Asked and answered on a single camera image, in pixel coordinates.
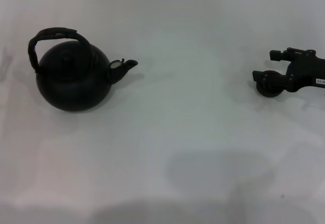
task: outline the kettle lid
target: kettle lid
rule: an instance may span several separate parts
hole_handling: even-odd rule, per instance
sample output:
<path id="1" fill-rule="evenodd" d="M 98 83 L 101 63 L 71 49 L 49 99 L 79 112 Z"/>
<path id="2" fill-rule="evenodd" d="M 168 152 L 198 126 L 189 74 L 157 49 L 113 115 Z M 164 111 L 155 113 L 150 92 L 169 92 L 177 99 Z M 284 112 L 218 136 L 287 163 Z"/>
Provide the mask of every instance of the kettle lid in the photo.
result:
<path id="1" fill-rule="evenodd" d="M 61 79 L 85 76 L 91 69 L 89 50 L 78 41 L 60 43 L 49 49 L 40 60 L 40 70 Z"/>

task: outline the kettle body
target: kettle body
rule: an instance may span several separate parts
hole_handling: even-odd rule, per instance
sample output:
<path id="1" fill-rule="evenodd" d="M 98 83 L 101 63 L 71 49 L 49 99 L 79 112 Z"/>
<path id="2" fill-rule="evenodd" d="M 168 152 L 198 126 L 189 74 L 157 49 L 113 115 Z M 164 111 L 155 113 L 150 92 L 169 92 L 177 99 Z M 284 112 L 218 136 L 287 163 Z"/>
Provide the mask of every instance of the kettle body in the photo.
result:
<path id="1" fill-rule="evenodd" d="M 35 45 L 40 40 L 75 39 L 49 49 L 38 63 Z M 87 110 L 100 103 L 138 63 L 108 58 L 76 30 L 48 28 L 40 31 L 28 46 L 29 60 L 36 72 L 38 89 L 45 100 L 65 111 Z"/>

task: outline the label sticker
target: label sticker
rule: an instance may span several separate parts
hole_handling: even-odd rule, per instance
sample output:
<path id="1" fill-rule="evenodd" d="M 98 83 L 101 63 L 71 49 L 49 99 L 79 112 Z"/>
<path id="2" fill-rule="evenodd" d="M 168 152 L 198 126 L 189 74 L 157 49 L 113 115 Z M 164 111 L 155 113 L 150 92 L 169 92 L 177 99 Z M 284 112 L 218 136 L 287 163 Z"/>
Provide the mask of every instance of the label sticker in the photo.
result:
<path id="1" fill-rule="evenodd" d="M 316 78 L 316 83 L 325 85 L 325 80 Z"/>

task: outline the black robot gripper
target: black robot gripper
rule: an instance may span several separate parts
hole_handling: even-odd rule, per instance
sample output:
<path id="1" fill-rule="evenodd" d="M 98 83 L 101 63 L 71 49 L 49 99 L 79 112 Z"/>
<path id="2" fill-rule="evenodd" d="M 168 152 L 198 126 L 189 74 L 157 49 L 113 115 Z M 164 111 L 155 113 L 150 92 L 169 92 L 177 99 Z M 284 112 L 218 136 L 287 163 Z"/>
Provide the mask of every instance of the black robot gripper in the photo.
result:
<path id="1" fill-rule="evenodd" d="M 284 52 L 272 50 L 270 59 L 287 60 L 290 64 L 285 75 L 276 71 L 253 71 L 253 79 L 261 95 L 272 98 L 284 90 L 296 92 L 307 86 L 325 88 L 325 59 L 318 58 L 316 51 L 293 48 Z"/>

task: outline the white backdrop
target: white backdrop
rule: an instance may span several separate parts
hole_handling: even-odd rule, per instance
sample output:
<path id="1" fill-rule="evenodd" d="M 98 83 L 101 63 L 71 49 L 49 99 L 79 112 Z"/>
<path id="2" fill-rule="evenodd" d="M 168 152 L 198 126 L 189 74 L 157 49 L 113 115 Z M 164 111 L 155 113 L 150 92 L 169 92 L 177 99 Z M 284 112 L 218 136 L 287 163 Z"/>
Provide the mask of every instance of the white backdrop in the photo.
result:
<path id="1" fill-rule="evenodd" d="M 325 90 L 252 81 L 286 71 L 271 49 L 325 58 L 324 3 L 0 0 L 0 224 L 324 223 Z M 54 26 L 139 65 L 99 107 L 56 110 L 27 54 Z"/>

